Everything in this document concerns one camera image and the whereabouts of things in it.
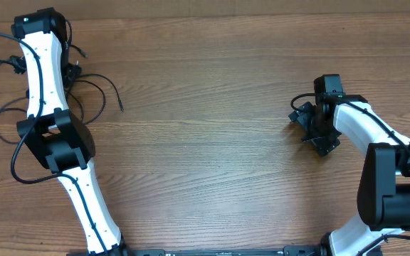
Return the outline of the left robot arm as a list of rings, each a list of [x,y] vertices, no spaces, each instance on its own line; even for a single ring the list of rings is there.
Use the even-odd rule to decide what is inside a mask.
[[[17,16],[11,27],[20,40],[28,73],[26,119],[17,123],[25,144],[43,168],[67,191],[85,233],[88,255],[128,255],[95,174],[90,130],[66,102],[70,71],[64,16],[53,8]]]

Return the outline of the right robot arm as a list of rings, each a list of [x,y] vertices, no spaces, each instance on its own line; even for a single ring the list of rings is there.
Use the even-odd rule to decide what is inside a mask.
[[[338,74],[314,81],[311,97],[294,107],[290,121],[305,130],[304,142],[320,156],[345,135],[364,155],[357,213],[319,245],[284,247],[284,255],[381,255],[388,239],[410,240],[410,138],[378,117],[361,95],[348,95]]]

